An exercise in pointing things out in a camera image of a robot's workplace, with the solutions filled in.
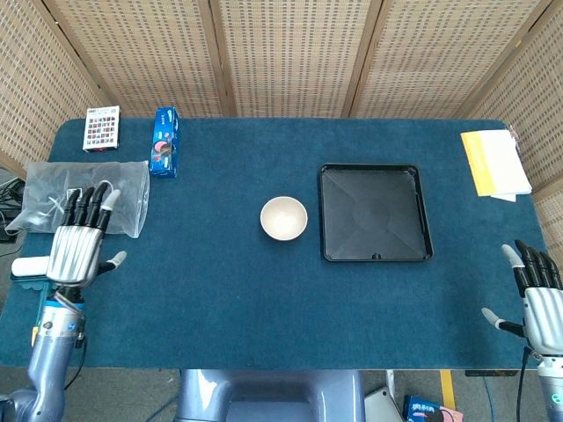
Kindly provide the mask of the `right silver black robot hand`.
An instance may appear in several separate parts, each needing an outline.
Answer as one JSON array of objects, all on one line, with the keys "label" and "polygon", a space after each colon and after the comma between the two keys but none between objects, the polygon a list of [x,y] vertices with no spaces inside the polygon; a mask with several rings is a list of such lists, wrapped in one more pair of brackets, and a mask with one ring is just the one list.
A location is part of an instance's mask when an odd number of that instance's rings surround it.
[{"label": "right silver black robot hand", "polygon": [[562,355],[562,276],[555,261],[522,240],[504,244],[502,253],[510,263],[523,306],[520,324],[498,317],[489,308],[481,310],[488,323],[499,331],[525,338],[541,356]]}]

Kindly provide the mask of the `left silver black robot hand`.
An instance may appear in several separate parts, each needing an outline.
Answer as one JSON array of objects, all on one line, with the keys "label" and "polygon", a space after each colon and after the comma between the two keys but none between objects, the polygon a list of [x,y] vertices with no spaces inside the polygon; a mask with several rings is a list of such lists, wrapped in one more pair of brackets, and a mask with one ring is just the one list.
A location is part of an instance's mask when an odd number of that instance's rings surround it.
[{"label": "left silver black robot hand", "polygon": [[59,287],[86,287],[98,275],[121,266],[127,258],[125,251],[99,261],[106,229],[120,196],[121,191],[107,181],[72,192],[54,235],[46,270],[48,279]]}]

